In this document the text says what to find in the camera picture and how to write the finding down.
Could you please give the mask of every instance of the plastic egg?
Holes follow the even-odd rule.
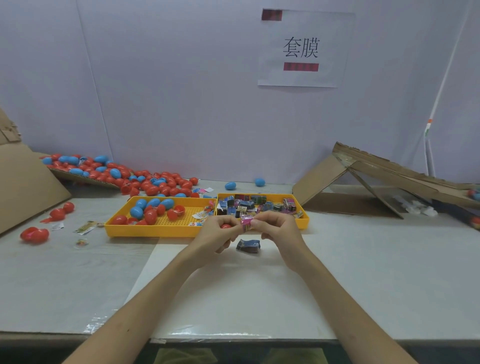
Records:
[[[71,170],[69,170],[69,172],[73,174],[78,174],[80,176],[84,175],[84,171],[82,171],[80,168],[72,168]]]
[[[117,168],[112,168],[110,170],[110,176],[112,176],[113,178],[117,179],[117,178],[121,178],[121,173],[120,171],[117,169]]]
[[[95,157],[94,159],[94,162],[96,163],[102,163],[102,164],[105,164],[108,160],[108,157],[107,156],[98,156],[98,157]]]
[[[130,209],[130,215],[133,218],[136,218],[137,220],[140,220],[144,217],[144,211],[140,207],[134,206]]]
[[[165,206],[167,210],[171,209],[174,205],[174,202],[171,198],[167,198],[166,200],[163,200],[160,202],[161,205]]]
[[[73,164],[74,166],[78,166],[78,162],[80,162],[80,160],[77,157],[68,157],[67,162],[68,164]]]
[[[265,186],[265,180],[263,178],[255,179],[255,186],[257,186],[257,187]]]
[[[140,200],[137,201],[137,203],[135,204],[135,206],[138,206],[140,207],[142,210],[145,210],[145,207],[147,207],[147,200],[145,200],[144,198],[141,198]]]
[[[237,188],[237,184],[235,182],[228,182],[225,184],[225,189],[232,191]]]
[[[160,204],[160,200],[158,198],[152,198],[148,201],[147,206],[157,207]]]

